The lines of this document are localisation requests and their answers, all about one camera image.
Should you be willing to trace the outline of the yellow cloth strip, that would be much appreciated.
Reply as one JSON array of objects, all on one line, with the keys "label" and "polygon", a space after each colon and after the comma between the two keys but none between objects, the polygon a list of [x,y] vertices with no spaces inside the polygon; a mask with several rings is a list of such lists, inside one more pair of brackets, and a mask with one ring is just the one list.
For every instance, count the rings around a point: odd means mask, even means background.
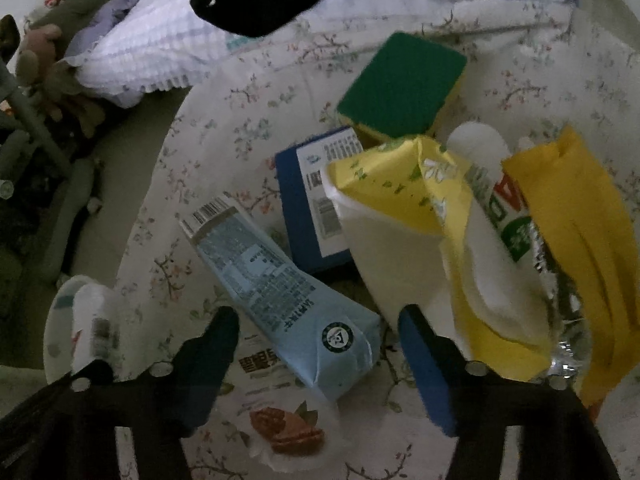
[{"label": "yellow cloth strip", "polygon": [[580,398],[597,405],[639,362],[639,252],[627,208],[571,126],[502,166],[582,300],[591,359]]}]

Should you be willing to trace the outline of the blue white box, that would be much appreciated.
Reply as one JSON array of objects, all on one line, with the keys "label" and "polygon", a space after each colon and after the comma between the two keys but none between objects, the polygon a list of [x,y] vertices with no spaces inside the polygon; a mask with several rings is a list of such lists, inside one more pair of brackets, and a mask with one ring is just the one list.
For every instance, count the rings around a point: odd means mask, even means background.
[{"label": "blue white box", "polygon": [[288,246],[296,266],[307,273],[352,261],[321,171],[331,162],[362,151],[355,130],[341,127],[287,148],[274,158]]}]

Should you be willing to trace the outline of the walnut snack wrapper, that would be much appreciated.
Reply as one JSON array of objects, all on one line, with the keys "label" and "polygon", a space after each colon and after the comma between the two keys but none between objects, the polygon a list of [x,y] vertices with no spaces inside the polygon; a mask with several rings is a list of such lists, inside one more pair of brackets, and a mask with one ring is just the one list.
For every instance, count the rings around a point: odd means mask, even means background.
[{"label": "walnut snack wrapper", "polygon": [[216,410],[250,457],[275,472],[318,469],[346,448],[336,406],[306,388],[256,334],[240,339]]}]

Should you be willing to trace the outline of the grey office chair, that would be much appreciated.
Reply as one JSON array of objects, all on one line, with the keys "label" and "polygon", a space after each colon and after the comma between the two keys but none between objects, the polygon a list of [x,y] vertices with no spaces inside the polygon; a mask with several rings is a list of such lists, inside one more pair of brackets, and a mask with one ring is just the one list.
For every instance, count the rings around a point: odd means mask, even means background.
[{"label": "grey office chair", "polygon": [[15,76],[25,34],[14,17],[1,20],[1,250],[18,278],[35,273],[62,284],[84,222],[103,206],[102,164],[83,158],[74,136],[88,136],[102,118],[96,104],[47,84],[22,87]]}]

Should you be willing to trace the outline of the green yellow sponge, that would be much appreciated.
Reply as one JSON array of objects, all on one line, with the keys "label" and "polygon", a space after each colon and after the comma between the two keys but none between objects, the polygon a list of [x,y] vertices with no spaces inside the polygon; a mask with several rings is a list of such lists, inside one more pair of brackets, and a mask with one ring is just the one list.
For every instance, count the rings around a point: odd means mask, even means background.
[{"label": "green yellow sponge", "polygon": [[338,102],[337,114],[381,140],[431,133],[466,66],[468,58],[453,48],[395,32]]}]

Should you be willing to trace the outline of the light blue tube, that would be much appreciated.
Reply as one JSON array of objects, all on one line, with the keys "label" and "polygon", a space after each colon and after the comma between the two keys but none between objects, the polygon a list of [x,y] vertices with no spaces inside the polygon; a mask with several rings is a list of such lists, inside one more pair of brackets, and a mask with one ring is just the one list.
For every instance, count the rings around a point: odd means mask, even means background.
[{"label": "light blue tube", "polygon": [[213,198],[180,224],[232,301],[306,387],[335,402],[372,370],[380,316],[299,270],[232,197]]}]

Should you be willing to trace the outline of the white trash bin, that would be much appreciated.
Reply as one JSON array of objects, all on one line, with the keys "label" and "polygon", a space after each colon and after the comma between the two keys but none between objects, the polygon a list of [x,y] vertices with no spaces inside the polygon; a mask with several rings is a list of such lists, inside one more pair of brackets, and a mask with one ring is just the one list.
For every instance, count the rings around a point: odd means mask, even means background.
[{"label": "white trash bin", "polygon": [[113,289],[85,275],[66,281],[56,293],[43,335],[43,366],[47,383],[78,373],[95,360],[118,374],[120,312],[125,300]]}]

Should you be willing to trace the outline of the yellow white tissue pack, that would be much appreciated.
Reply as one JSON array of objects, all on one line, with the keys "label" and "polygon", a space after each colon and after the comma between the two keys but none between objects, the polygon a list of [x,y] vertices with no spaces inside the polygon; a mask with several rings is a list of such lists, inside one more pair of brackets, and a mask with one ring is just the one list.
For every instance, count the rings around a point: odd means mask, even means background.
[{"label": "yellow white tissue pack", "polygon": [[547,306],[477,203],[464,177],[470,167],[418,136],[331,162],[321,177],[390,326],[417,304],[466,358],[527,382],[550,365]]}]

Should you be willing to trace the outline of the floral bed sheet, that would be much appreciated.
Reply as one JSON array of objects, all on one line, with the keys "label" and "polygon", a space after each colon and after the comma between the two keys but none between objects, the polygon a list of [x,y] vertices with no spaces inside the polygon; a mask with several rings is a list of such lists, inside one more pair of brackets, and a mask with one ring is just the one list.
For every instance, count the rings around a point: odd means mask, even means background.
[{"label": "floral bed sheet", "polygon": [[[285,248],[274,155],[338,125],[336,104],[396,30],[437,38],[468,57],[440,136],[475,119],[506,142],[544,142],[570,122],[608,167],[639,240],[639,52],[573,12],[532,0],[474,0],[425,16],[309,13],[219,62],[170,124],[120,264],[119,376],[169,361],[229,304],[179,219],[227,192]],[[444,478],[456,440],[426,418],[394,335],[384,342],[382,363],[341,400],[343,452],[317,469],[281,474],[250,457],[240,430],[214,413],[183,441],[192,478]]]}]

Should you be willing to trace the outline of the white AD drink bottle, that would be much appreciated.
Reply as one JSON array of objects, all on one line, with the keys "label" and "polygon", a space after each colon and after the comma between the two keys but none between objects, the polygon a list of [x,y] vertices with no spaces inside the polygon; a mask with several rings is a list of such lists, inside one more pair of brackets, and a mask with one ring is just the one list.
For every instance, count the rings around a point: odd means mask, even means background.
[{"label": "white AD drink bottle", "polygon": [[574,281],[542,238],[525,198],[502,170],[511,152],[481,122],[455,128],[447,150],[471,163],[464,180],[473,193],[466,230],[463,284],[476,315],[506,339],[550,346],[547,376],[579,382],[591,358],[591,335]]}]

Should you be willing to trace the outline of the purple plaid pillow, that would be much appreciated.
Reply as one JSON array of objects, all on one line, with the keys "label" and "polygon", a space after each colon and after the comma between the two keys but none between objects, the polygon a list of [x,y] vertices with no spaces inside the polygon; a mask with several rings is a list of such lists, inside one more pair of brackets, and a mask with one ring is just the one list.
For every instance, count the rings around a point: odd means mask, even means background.
[{"label": "purple plaid pillow", "polygon": [[267,36],[248,38],[201,20],[189,0],[111,0],[81,29],[64,60],[78,84],[121,107],[145,93],[198,84],[216,62],[267,44],[286,44],[389,18],[416,18],[434,28],[449,11],[476,6],[509,10],[517,3],[570,0],[321,0]]}]

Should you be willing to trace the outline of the plush toy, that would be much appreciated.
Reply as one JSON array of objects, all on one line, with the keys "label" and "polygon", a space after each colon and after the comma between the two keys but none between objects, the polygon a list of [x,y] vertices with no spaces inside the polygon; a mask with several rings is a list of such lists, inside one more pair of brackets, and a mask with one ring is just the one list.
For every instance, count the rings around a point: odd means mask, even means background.
[{"label": "plush toy", "polygon": [[70,66],[58,53],[61,39],[62,29],[55,24],[25,32],[15,63],[15,76],[22,87],[47,84],[62,90],[73,81]]}]

